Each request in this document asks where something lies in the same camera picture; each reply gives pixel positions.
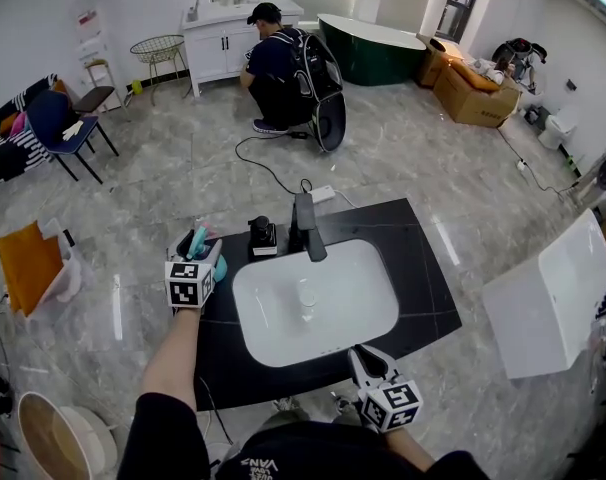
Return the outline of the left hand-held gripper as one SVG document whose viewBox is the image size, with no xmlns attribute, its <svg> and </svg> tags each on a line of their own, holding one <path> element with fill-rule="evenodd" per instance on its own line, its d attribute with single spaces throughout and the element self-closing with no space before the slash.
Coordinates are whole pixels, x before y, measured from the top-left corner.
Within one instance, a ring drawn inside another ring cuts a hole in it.
<svg viewBox="0 0 606 480">
<path fill-rule="evenodd" d="M 173 309 L 202 309 L 215 288 L 214 273 L 223 241 L 218 239 L 202 260 L 188 257 L 195 230 L 181 234 L 168 249 L 165 262 L 167 301 Z"/>
</svg>

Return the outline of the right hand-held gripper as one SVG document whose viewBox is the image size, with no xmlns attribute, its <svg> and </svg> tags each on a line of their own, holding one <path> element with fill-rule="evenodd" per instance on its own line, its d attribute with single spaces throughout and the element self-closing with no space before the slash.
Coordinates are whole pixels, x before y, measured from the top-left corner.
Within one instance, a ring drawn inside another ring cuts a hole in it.
<svg viewBox="0 0 606 480">
<path fill-rule="evenodd" d="M 348 349 L 351 376 L 359 388 L 362 420 L 379 433 L 414 422 L 423 407 L 423 398 L 414 380 L 402 376 L 396 361 L 369 345 Z M 372 387 L 372 383 L 381 383 Z"/>
</svg>

